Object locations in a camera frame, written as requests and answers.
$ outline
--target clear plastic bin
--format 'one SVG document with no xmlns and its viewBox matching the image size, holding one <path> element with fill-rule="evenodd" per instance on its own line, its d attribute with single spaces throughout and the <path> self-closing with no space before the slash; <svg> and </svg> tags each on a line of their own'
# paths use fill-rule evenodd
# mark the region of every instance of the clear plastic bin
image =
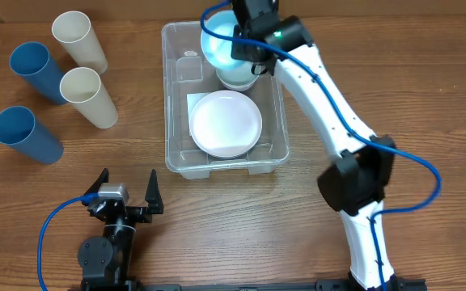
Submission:
<svg viewBox="0 0 466 291">
<path fill-rule="evenodd" d="M 208 178 L 211 171 L 247 168 L 270 173 L 290 155 L 280 83 L 265 74 L 243 92 L 260 109 L 262 133 L 257 144 L 237 158 L 216 158 L 200 150 L 189 132 L 188 94 L 225 90 L 201 51 L 199 22 L 169 23 L 162 30 L 165 94 L 165 162 L 186 179 Z"/>
</svg>

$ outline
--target beige cup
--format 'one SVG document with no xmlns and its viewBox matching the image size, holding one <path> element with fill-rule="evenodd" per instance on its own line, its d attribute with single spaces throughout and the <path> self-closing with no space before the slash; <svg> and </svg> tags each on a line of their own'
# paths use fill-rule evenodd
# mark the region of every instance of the beige cup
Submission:
<svg viewBox="0 0 466 291">
<path fill-rule="evenodd" d="M 118 111 L 93 69 L 67 72 L 61 80 L 61 95 L 99 129 L 108 129 L 118 121 Z"/>
<path fill-rule="evenodd" d="M 80 11 L 59 15 L 53 21 L 52 33 L 79 66 L 105 73 L 108 63 L 87 15 Z"/>
</svg>

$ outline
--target blue bowl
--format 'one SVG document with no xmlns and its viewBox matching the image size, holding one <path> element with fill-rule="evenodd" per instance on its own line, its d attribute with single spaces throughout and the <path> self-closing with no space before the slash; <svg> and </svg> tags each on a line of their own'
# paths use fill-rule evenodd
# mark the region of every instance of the blue bowl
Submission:
<svg viewBox="0 0 466 291">
<path fill-rule="evenodd" d="M 238 24 L 233 11 L 220 11 L 205 22 L 206 28 L 223 36 L 233 36 L 235 25 Z M 206 32 L 201 32 L 201 48 L 206 60 L 217 69 L 233 70 L 246 61 L 231 57 L 231 41 L 220 40 Z"/>
</svg>

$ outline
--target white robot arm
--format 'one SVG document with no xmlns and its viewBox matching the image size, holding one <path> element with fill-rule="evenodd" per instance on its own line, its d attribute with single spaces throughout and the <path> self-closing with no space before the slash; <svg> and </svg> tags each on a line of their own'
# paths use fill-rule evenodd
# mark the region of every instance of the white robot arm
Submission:
<svg viewBox="0 0 466 291">
<path fill-rule="evenodd" d="M 233 37 L 207 29 L 207 14 L 229 4 L 238 22 Z M 387 286 L 395 276 L 387 258 L 382 218 L 373 219 L 373 214 L 383 209 L 383 188 L 391 176 L 394 157 L 350 133 L 384 147 L 394 147 L 394 142 L 387 136 L 377 137 L 355 115 L 328 75 L 313 38 L 299 18 L 281 20 L 277 9 L 278 0 L 226 0 L 205 11 L 201 26 L 205 33 L 231 41 L 231 58 L 263 64 L 310 118 L 332 163 L 317 183 L 327 204 L 341 214 L 352 261 L 350 276 L 361 289 L 384 289 L 382 284 Z"/>
<path fill-rule="evenodd" d="M 289 53 L 308 65 L 320 76 L 353 130 L 368 140 L 375 136 L 375 133 L 355 115 L 339 89 L 337 89 L 328 75 L 321 61 L 320 52 L 315 45 L 303 44 Z M 288 59 L 277 60 L 274 77 L 294 96 L 303 112 L 310 118 L 314 129 L 324 143 L 324 148 L 332 163 L 342 159 L 345 152 L 357 153 L 365 147 L 363 143 L 349 135 L 318 84 L 311 80 L 311 77 L 293 61 Z M 340 211 L 350 249 L 350 272 L 353 278 L 366 290 L 378 288 L 381 285 L 377 255 L 371 236 L 370 217 L 373 213 L 382 209 L 383 201 L 373 201 L 361 207 L 356 215 L 350 215 L 345 210 Z M 386 253 L 382 218 L 377 217 L 375 222 L 382 256 L 384 279 L 388 281 L 394 271 Z"/>
</svg>

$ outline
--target cup rim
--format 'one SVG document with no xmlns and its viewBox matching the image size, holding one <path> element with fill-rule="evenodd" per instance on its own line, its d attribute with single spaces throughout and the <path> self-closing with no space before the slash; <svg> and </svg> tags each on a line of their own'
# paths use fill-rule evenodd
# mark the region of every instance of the cup rim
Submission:
<svg viewBox="0 0 466 291">
<path fill-rule="evenodd" d="M 30 73 L 30 74 L 21 74 L 21 73 L 18 73 L 14 70 L 14 68 L 12 67 L 12 57 L 14 56 L 14 53 L 15 51 L 17 51 L 20 47 L 24 46 L 24 45 L 29 45 L 29 44 L 39 44 L 40 46 L 43 47 L 43 49 L 46 50 L 46 52 L 48 53 L 48 59 L 46 60 L 46 62 L 44 63 L 44 65 L 39 69 L 37 70 L 36 72 L 33 72 L 33 73 Z M 10 70 L 12 70 L 12 72 L 14 72 L 15 74 L 19 75 L 19 76 L 23 76 L 23 77 L 27 77 L 27 76 L 32 76 L 34 74 L 38 74 L 40 71 L 42 71 L 46 65 L 49 63 L 49 59 L 52 57 L 51 53 L 49 53 L 49 49 L 46 47 L 46 45 L 44 45 L 43 43 L 40 43 L 39 41 L 28 41 L 28 42 L 25 42 L 25 43 L 22 43 L 20 44 L 17 48 L 14 48 L 14 51 L 12 51 L 11 55 L 10 55 L 10 59 L 8 61 L 8 65 L 10 66 Z"/>
<path fill-rule="evenodd" d="M 86 99 L 86 100 L 83 100 L 83 101 L 71 101 L 70 99 L 67 99 L 64 94 L 62 94 L 62 82 L 64 82 L 64 79 L 66 78 L 66 76 L 75 71 L 75 70 L 90 70 L 92 71 L 97 77 L 98 77 L 98 89 L 96 90 L 95 94 L 91 97 L 89 97 L 89 99 Z M 58 85 L 58 90 L 61 92 L 61 96 L 62 98 L 64 98 L 65 101 L 67 101 L 68 103 L 73 103 L 73 104 L 81 104 L 81 103 L 85 103 L 85 102 L 88 102 L 90 101 L 91 99 L 95 98 L 95 96 L 98 95 L 98 93 L 100 92 L 100 89 L 102 88 L 102 79 L 100 78 L 100 75 L 98 73 L 96 73 L 95 70 L 93 70 L 92 68 L 87 68 L 87 67 L 78 67 L 78 68 L 74 68 L 72 70 L 69 70 L 67 73 L 64 74 L 64 76 L 62 76 L 62 79 L 61 79 L 61 82 L 60 84 Z"/>
<path fill-rule="evenodd" d="M 56 23 L 62 16 L 66 15 L 66 14 L 69 14 L 69 13 L 76 13 L 76 14 L 84 15 L 84 16 L 86 17 L 87 22 L 89 23 L 89 27 L 87 27 L 87 32 L 84 33 L 84 35 L 83 35 L 82 37 L 80 37 L 79 39 L 73 40 L 73 41 L 64 41 L 64 40 L 59 39 L 59 38 L 55 35 L 55 31 L 53 30 L 53 28 L 55 27 L 55 23 Z M 53 23 L 52 23 L 52 35 L 53 35 L 53 37 L 55 37 L 55 39 L 56 39 L 58 42 L 63 43 L 63 44 L 73 44 L 73 43 L 75 43 L 75 42 L 77 42 L 77 41 L 80 41 L 80 40 L 82 40 L 84 37 L 86 37 L 87 34 L 88 34 L 90 31 L 91 31 L 91 20 L 89 19 L 89 17 L 88 17 L 85 13 L 83 13 L 83 12 L 81 12 L 81 11 L 66 11 L 66 12 L 62 13 L 61 15 L 57 16 L 57 17 L 55 18 L 55 20 L 53 21 Z"/>
<path fill-rule="evenodd" d="M 35 128 L 36 128 L 36 125 L 37 125 L 37 118 L 36 118 L 35 114 L 33 114 L 32 110 L 30 110 L 30 108 L 27 108 L 27 107 L 24 107 L 24 106 L 20 106 L 20 105 L 18 105 L 18 106 L 10 106 L 9 108 L 7 108 L 7 109 L 1 111 L 1 112 L 0 112 L 0 116 L 1 116 L 1 114 L 5 113 L 5 112 L 7 112 L 7 111 L 9 111 L 9 110 L 16 109 L 16 108 L 24 108 L 24 109 L 26 109 L 26 110 L 32 115 L 32 117 L 33 117 L 33 126 L 32 126 L 32 130 L 30 130 L 30 133 L 29 133 L 25 138 L 23 138 L 23 139 L 20 140 L 20 141 L 14 142 L 14 143 L 7 143 L 7 142 L 4 142 L 4 141 L 1 141 L 1 140 L 0 140 L 0 142 L 1 142 L 3 145 L 15 146 L 15 145 L 20 144 L 21 142 L 26 141 L 26 140 L 32 135 L 33 131 L 34 131 Z"/>
</svg>

